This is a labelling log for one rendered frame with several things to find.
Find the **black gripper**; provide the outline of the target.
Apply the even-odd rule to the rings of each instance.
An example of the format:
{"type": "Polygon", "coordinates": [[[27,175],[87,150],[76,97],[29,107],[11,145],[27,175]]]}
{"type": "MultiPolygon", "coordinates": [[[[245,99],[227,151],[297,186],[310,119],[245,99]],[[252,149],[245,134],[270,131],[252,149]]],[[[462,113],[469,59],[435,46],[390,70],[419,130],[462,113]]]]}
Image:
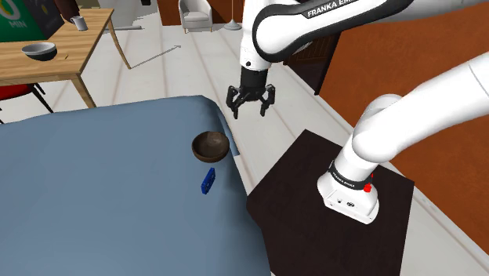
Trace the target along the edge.
{"type": "Polygon", "coordinates": [[[234,118],[238,119],[238,109],[245,101],[262,102],[260,115],[265,116],[266,110],[275,103],[275,87],[266,85],[268,70],[253,71],[241,68],[240,88],[230,85],[226,95],[226,105],[232,110],[234,118]]]}

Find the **dark brown wooden bowl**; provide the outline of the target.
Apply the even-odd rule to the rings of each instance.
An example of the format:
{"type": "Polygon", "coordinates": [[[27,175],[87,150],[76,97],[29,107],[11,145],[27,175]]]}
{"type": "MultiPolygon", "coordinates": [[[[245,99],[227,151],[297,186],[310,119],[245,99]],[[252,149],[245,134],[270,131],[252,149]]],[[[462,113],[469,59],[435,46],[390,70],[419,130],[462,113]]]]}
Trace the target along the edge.
{"type": "Polygon", "coordinates": [[[230,141],[224,133],[206,131],[193,139],[191,149],[194,156],[202,162],[219,162],[229,152],[230,141]]]}

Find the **dark wooden cabinet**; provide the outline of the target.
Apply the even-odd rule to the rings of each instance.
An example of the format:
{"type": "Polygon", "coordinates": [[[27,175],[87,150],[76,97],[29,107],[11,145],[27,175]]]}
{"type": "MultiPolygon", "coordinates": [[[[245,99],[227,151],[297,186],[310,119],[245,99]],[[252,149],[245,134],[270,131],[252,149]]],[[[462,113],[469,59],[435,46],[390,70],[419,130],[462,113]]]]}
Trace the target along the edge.
{"type": "Polygon", "coordinates": [[[283,65],[289,66],[311,89],[320,94],[341,33],[318,38],[303,51],[293,54],[283,65]]]}

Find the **grey floor lamp base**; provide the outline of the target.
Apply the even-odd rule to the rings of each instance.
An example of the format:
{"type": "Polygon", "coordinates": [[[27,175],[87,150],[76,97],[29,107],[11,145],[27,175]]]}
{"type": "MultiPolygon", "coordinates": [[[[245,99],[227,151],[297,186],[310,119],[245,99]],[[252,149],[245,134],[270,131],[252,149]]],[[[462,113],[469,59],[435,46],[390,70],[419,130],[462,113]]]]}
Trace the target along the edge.
{"type": "Polygon", "coordinates": [[[231,19],[228,23],[223,25],[223,28],[228,31],[238,31],[242,29],[242,26],[234,20],[234,0],[230,0],[230,2],[231,2],[231,19]]]}

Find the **small blue flat block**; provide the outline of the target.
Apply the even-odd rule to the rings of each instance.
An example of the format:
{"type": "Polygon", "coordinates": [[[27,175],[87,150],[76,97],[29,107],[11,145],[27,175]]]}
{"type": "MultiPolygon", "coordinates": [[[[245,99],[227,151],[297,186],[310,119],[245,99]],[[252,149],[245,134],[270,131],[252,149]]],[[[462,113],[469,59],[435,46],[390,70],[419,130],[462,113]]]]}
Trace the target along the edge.
{"type": "Polygon", "coordinates": [[[201,184],[202,194],[207,194],[210,191],[210,189],[211,189],[211,187],[215,181],[215,178],[216,178],[216,171],[214,168],[210,168],[210,170],[206,174],[206,176],[205,176],[205,178],[201,184]]]}

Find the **dark robot stand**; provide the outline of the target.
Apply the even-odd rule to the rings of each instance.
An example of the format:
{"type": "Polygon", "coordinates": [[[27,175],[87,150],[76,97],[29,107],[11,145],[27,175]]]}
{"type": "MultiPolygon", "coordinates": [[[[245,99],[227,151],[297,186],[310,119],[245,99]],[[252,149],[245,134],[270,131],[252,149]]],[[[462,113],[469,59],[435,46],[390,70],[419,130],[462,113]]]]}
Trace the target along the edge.
{"type": "Polygon", "coordinates": [[[327,208],[317,190],[340,149],[304,130],[248,196],[275,276],[400,276],[414,183],[378,166],[375,220],[344,216],[327,208]]]}

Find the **blue bed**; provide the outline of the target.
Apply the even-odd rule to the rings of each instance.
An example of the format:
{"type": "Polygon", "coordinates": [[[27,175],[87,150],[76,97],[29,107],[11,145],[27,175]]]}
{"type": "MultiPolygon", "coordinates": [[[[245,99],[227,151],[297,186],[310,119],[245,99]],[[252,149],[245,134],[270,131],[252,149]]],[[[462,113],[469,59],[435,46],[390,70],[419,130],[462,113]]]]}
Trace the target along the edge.
{"type": "Polygon", "coordinates": [[[178,96],[0,125],[0,276],[271,276],[217,104],[178,96]]]}

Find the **light wooden table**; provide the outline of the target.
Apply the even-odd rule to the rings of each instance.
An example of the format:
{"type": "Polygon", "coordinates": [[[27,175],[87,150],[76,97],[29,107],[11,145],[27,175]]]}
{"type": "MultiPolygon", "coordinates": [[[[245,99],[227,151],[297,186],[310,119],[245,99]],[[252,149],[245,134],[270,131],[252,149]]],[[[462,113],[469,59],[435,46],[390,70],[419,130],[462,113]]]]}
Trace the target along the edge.
{"type": "Polygon", "coordinates": [[[82,72],[106,29],[122,60],[128,62],[114,32],[113,12],[113,9],[81,9],[88,29],[80,31],[73,24],[64,24],[48,40],[57,48],[50,61],[32,60],[22,53],[21,49],[30,45],[30,41],[0,42],[0,86],[70,80],[86,106],[94,108],[96,104],[82,80],[82,72]]]}

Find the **grey mug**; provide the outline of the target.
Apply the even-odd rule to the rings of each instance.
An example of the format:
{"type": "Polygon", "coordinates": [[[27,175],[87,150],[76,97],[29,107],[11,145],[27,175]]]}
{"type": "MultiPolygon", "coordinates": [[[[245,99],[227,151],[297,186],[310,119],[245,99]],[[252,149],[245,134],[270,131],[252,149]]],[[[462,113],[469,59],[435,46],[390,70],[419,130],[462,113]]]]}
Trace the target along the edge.
{"type": "Polygon", "coordinates": [[[79,31],[87,31],[88,26],[85,22],[85,18],[83,16],[73,16],[70,18],[70,22],[73,23],[79,31]]]}

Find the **grey bowl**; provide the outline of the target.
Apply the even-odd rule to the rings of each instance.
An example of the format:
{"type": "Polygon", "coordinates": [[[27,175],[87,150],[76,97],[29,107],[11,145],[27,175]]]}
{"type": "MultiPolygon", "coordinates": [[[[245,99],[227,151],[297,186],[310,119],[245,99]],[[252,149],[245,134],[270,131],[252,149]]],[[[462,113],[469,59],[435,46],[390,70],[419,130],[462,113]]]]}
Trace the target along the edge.
{"type": "Polygon", "coordinates": [[[52,42],[37,42],[24,46],[21,51],[33,60],[52,60],[57,54],[56,45],[52,42]]]}

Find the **red chair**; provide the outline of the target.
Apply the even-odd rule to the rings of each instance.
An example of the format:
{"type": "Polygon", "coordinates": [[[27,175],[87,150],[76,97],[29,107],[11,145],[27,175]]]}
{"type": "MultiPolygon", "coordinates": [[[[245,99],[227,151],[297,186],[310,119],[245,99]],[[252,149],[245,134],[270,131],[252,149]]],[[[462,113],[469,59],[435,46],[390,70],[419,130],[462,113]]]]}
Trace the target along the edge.
{"type": "Polygon", "coordinates": [[[38,83],[0,86],[0,101],[11,100],[30,93],[34,94],[50,113],[53,113],[53,109],[43,97],[45,91],[38,83]]]}

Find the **green and black box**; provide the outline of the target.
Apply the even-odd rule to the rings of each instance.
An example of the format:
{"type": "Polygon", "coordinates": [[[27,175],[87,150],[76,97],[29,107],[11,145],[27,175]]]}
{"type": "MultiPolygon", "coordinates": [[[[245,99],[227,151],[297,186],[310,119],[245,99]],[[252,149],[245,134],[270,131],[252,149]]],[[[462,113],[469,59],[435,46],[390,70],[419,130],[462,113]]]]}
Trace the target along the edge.
{"type": "Polygon", "coordinates": [[[0,42],[47,40],[63,25],[53,0],[0,0],[0,42]]]}

